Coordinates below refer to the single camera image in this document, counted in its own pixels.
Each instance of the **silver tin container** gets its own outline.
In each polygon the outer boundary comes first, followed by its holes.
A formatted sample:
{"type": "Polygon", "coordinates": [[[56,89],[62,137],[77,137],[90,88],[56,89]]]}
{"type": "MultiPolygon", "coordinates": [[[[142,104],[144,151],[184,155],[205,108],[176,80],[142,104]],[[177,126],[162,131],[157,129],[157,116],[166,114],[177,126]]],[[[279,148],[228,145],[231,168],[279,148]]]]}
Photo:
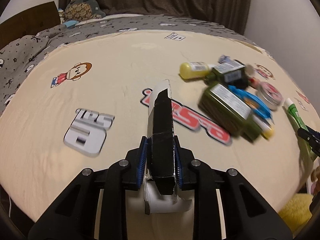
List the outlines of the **silver tin container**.
{"type": "Polygon", "coordinates": [[[257,89],[257,96],[272,111],[276,111],[283,101],[281,93],[273,85],[267,82],[260,83],[257,89]]]}

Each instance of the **silver bolt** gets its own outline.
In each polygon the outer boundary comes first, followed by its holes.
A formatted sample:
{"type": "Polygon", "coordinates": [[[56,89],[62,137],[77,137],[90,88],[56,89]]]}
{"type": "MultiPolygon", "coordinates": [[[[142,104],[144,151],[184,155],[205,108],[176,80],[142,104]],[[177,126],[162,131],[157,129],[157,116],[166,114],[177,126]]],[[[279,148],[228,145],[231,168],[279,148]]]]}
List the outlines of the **silver bolt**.
{"type": "Polygon", "coordinates": [[[90,174],[91,174],[91,170],[90,169],[86,168],[86,169],[82,170],[82,175],[88,176],[90,174]]]}
{"type": "Polygon", "coordinates": [[[191,164],[192,164],[193,166],[200,166],[201,161],[199,161],[199,160],[193,160],[193,161],[191,162],[191,164]]]}
{"type": "Polygon", "coordinates": [[[236,175],[238,174],[238,171],[235,170],[235,169],[230,169],[230,170],[228,171],[228,173],[229,173],[231,176],[236,176],[236,175]]]}
{"type": "Polygon", "coordinates": [[[127,166],[129,164],[129,162],[127,161],[127,160],[121,160],[121,161],[119,161],[119,165],[120,166],[127,166]]]}

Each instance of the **wooden headboard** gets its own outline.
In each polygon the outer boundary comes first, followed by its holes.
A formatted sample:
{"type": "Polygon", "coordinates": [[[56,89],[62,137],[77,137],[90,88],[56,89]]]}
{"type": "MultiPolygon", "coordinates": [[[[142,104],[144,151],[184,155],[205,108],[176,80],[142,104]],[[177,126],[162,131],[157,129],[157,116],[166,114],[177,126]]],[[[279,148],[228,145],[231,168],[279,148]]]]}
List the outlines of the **wooden headboard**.
{"type": "Polygon", "coordinates": [[[25,35],[36,35],[59,24],[59,13],[53,1],[29,8],[0,24],[0,49],[25,35]]]}

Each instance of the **gray patterned bedding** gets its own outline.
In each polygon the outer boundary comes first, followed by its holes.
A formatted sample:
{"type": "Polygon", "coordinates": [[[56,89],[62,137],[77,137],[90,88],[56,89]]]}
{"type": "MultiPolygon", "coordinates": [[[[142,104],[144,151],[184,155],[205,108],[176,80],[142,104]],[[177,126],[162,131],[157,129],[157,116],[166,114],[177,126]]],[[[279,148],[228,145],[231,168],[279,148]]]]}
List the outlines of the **gray patterned bedding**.
{"type": "Polygon", "coordinates": [[[72,29],[58,25],[37,36],[27,35],[12,41],[0,50],[0,116],[34,66],[61,44],[111,33],[150,29],[204,33],[255,45],[244,36],[216,23],[163,15],[101,19],[72,29]]]}

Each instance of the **pile of toiletries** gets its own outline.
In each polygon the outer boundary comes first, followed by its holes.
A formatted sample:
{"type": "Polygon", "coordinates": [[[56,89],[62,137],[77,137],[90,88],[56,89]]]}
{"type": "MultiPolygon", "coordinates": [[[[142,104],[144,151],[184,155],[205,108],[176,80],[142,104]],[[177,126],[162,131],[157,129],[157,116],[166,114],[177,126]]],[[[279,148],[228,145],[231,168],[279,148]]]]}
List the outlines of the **pile of toiletries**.
{"type": "Polygon", "coordinates": [[[271,84],[254,77],[255,69],[222,55],[218,64],[188,62],[180,65],[184,80],[203,79],[208,88],[200,98],[199,108],[232,136],[254,141],[260,135],[274,134],[271,111],[283,103],[281,93],[271,84]],[[252,94],[246,91],[251,86],[252,94]]]}

